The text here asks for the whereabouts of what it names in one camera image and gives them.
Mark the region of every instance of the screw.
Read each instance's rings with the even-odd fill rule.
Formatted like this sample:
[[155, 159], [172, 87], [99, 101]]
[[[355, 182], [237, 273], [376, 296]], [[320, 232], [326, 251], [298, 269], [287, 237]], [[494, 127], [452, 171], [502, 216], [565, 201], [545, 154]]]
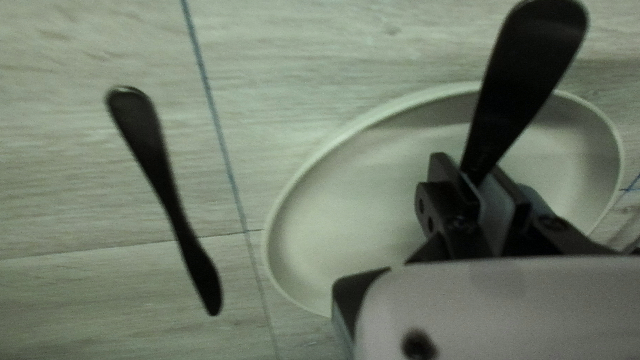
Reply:
[[436, 356], [436, 348], [422, 331], [412, 331], [404, 337], [402, 351], [407, 359], [429, 360]]
[[458, 215], [447, 220], [447, 228], [460, 233], [470, 234], [476, 230], [476, 222], [469, 220], [467, 217]]
[[569, 225], [559, 217], [550, 217], [549, 215], [542, 215], [538, 218], [540, 224], [545, 229], [551, 231], [564, 231], [569, 228]]

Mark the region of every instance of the spoon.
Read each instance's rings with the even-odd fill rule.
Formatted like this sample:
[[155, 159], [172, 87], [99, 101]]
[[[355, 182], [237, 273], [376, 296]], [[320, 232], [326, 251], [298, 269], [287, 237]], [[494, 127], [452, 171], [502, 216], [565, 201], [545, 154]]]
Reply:
[[112, 88], [107, 107], [164, 207], [191, 279], [211, 316], [220, 312], [222, 289], [213, 262], [202, 249], [180, 205], [160, 122], [151, 100], [129, 86]]
[[476, 186], [553, 92], [582, 43], [587, 22], [576, 0], [525, 0], [507, 15], [460, 165]]

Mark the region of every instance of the plate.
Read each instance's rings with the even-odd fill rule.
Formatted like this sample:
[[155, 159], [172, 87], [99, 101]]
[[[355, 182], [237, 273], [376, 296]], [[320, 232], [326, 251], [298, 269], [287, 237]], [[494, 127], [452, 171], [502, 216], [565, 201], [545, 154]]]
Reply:
[[[330, 316], [339, 277], [402, 266], [425, 238], [413, 213], [429, 155], [459, 161], [480, 83], [406, 95], [348, 123], [296, 173], [271, 210], [264, 263], [288, 299]], [[591, 103], [556, 91], [500, 162], [583, 233], [611, 207], [620, 135]]]

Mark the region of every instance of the gray surface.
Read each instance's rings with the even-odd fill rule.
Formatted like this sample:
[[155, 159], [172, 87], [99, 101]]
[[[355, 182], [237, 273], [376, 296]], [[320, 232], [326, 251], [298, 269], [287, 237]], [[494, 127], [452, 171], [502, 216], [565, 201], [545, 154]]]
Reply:
[[[244, 213], [225, 173], [178, 0], [2, 3], [3, 359], [277, 356], [249, 252], [236, 236], [210, 243], [230, 251], [227, 268], [245, 269], [224, 275], [237, 308], [226, 320], [200, 318], [173, 243], [157, 244], [171, 234], [105, 112], [107, 88], [133, 85], [155, 100], [199, 236], [240, 232], [244, 217], [244, 230], [260, 229], [286, 180], [335, 128], [408, 92], [478, 80], [514, 2], [189, 3]], [[593, 101], [617, 124], [626, 187], [640, 160], [640, 3], [585, 3], [591, 32], [561, 88]], [[598, 239], [624, 244], [640, 231], [633, 226], [637, 195], [620, 200]], [[328, 320], [268, 286], [265, 296], [280, 357], [340, 356]], [[164, 305], [147, 310], [158, 301], [147, 298]]]

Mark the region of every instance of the screw hole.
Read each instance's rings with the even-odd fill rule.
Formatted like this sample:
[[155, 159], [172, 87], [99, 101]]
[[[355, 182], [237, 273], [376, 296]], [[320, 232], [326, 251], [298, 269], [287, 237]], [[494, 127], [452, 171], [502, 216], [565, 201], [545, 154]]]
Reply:
[[430, 360], [436, 356], [436, 348], [422, 331], [409, 332], [402, 342], [402, 350], [411, 360]]

